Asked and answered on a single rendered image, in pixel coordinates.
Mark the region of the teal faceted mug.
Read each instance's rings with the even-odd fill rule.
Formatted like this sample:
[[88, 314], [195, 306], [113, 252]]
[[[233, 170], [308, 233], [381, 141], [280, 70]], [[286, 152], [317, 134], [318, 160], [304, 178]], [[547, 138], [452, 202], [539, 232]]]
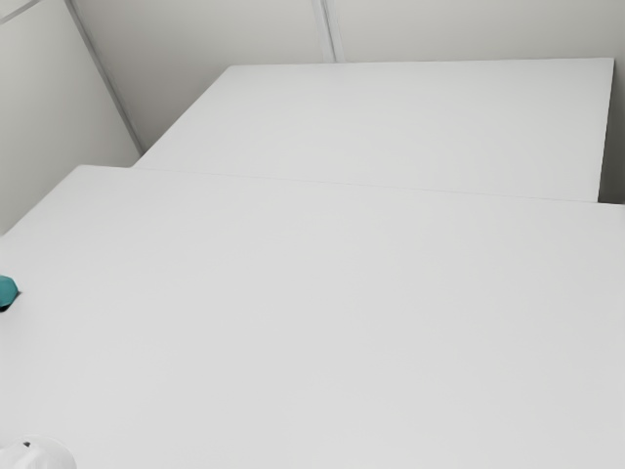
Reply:
[[19, 294], [18, 286], [11, 277], [0, 276], [0, 312], [11, 307]]

